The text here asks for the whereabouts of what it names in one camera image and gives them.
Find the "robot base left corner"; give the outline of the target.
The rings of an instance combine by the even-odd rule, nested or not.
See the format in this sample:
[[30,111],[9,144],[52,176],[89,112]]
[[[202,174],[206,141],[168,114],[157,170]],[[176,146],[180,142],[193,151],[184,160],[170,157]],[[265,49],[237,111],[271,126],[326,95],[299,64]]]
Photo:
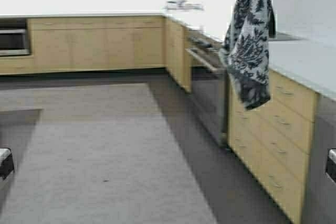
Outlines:
[[10,148],[1,148],[1,180],[4,181],[15,171],[13,154]]

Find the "robot base right corner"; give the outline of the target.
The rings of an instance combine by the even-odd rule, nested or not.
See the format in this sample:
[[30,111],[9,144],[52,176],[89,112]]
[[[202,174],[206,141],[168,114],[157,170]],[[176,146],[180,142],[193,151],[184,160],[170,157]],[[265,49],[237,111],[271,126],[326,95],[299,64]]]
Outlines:
[[335,148],[334,148],[334,149],[329,150],[328,156],[327,156],[327,162],[325,166],[326,174],[334,182],[336,181],[335,166],[336,166],[336,163],[335,163]]

